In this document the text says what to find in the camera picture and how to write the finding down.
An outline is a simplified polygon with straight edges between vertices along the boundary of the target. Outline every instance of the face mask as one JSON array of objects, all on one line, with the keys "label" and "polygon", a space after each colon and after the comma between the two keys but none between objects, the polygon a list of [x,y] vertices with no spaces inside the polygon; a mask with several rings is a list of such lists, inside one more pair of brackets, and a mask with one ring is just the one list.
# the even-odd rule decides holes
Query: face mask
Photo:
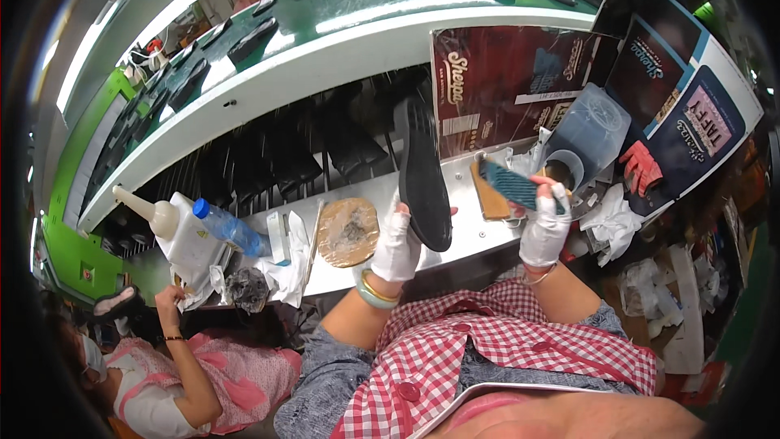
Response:
[{"label": "face mask", "polygon": [[87,371],[87,368],[94,369],[100,374],[100,379],[97,382],[101,383],[105,381],[108,371],[106,370],[105,359],[100,352],[100,348],[92,339],[85,335],[81,336],[81,340],[84,344],[84,361],[87,363],[87,367],[84,368],[84,371]]}]

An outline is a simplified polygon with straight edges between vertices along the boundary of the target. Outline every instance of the cork pad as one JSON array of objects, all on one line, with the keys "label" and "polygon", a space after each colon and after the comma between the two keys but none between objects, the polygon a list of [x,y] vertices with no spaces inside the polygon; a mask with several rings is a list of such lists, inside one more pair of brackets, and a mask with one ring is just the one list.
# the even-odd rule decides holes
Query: cork pad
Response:
[{"label": "cork pad", "polygon": [[322,210],[317,249],[334,267],[353,267],[371,258],[377,239],[377,210],[368,200],[337,200]]},{"label": "cork pad", "polygon": [[482,207],[482,217],[485,220],[509,219],[509,204],[500,193],[482,179],[477,162],[471,164],[471,177]]}]

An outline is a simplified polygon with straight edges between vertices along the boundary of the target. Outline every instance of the blue-green brush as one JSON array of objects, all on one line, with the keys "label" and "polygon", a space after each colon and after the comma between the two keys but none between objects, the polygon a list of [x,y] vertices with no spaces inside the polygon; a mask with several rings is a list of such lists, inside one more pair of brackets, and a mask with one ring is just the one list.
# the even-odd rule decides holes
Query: blue-green brush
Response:
[{"label": "blue-green brush", "polygon": [[[539,185],[528,178],[487,160],[480,162],[480,176],[505,199],[536,210],[536,192]],[[558,200],[555,200],[555,212],[558,215],[566,212]]]}]

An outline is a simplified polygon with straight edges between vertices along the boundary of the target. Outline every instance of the blue bottle cap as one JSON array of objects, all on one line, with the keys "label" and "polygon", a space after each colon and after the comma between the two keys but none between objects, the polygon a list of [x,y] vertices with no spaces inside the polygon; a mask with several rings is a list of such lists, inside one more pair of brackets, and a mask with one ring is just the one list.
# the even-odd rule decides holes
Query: blue bottle cap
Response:
[{"label": "blue bottle cap", "polygon": [[193,204],[193,214],[198,219],[205,219],[208,216],[208,210],[211,207],[208,205],[205,199],[198,199]]}]

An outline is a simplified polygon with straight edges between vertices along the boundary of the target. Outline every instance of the sherpa logo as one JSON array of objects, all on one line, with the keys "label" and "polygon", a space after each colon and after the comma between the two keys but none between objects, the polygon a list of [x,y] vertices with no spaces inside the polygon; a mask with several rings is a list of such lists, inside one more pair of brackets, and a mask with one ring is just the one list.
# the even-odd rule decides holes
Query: sherpa logo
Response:
[{"label": "sherpa logo", "polygon": [[461,58],[457,51],[447,55],[444,68],[447,69],[447,101],[455,105],[463,102],[463,72],[467,71],[469,61]]},{"label": "sherpa logo", "polygon": [[651,50],[648,45],[644,44],[640,39],[635,39],[631,43],[631,51],[637,55],[639,62],[647,69],[650,78],[664,78],[664,71],[661,69],[661,63],[655,57],[653,50]]}]

